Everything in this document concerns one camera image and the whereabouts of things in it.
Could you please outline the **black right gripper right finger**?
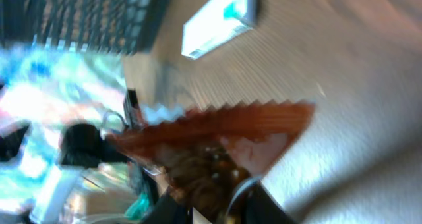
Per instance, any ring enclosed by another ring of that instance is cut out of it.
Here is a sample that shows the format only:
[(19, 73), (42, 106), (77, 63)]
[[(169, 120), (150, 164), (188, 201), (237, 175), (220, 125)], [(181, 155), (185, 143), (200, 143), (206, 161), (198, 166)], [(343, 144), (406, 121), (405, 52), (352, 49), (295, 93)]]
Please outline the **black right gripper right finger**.
[(236, 186), (227, 207), (227, 223), (296, 224), (275, 203), (260, 180), (261, 176), (249, 177)]

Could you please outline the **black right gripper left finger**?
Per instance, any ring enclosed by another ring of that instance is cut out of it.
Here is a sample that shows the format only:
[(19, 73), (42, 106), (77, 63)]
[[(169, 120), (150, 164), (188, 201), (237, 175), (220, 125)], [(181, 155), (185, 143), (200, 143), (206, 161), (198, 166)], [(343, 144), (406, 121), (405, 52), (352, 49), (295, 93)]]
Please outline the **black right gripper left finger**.
[(160, 196), (155, 206), (152, 208), (140, 224), (192, 224), (193, 217), (191, 208), (184, 204), (179, 204), (171, 195), (171, 188)]

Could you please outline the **white green box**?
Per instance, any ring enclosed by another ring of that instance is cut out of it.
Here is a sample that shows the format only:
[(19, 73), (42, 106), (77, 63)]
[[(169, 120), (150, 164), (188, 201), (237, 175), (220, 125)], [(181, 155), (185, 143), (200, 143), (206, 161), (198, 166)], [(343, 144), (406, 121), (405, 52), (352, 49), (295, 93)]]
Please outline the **white green box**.
[(209, 0), (183, 25), (181, 54), (196, 60), (253, 29), (258, 0)]

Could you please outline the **red Top chocolate bar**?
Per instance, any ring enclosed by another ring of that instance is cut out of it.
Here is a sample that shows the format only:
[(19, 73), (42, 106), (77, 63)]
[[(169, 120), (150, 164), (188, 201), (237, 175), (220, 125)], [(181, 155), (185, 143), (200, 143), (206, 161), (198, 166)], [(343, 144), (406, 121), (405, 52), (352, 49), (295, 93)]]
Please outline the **red Top chocolate bar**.
[(162, 167), (177, 202), (220, 221), (245, 201), (233, 199), (235, 189), (267, 174), (315, 110), (308, 101), (223, 105), (106, 138), (128, 157)]

